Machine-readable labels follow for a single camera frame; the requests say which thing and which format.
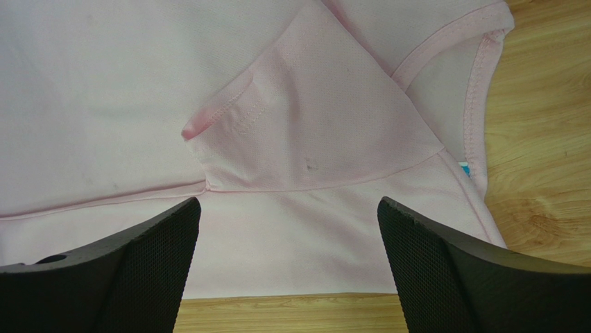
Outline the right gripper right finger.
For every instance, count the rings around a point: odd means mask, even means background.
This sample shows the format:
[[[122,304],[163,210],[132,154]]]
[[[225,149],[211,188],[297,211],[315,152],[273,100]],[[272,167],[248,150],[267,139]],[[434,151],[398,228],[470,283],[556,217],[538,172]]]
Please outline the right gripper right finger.
[[[410,332],[589,332],[590,269],[495,246],[391,198],[377,218]]]

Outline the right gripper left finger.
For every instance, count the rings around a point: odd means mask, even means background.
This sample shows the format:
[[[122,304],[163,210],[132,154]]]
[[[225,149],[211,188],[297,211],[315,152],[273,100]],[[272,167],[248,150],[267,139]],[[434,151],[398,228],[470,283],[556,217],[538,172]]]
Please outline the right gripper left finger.
[[[172,332],[199,234],[189,198],[108,237],[1,268],[2,332]]]

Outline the pink t shirt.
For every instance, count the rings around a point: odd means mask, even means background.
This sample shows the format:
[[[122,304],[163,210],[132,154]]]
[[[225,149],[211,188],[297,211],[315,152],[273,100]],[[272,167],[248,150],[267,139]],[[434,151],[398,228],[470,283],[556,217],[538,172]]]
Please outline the pink t shirt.
[[[186,298],[392,293],[388,196],[497,246],[504,1],[2,1],[1,263],[200,201]]]

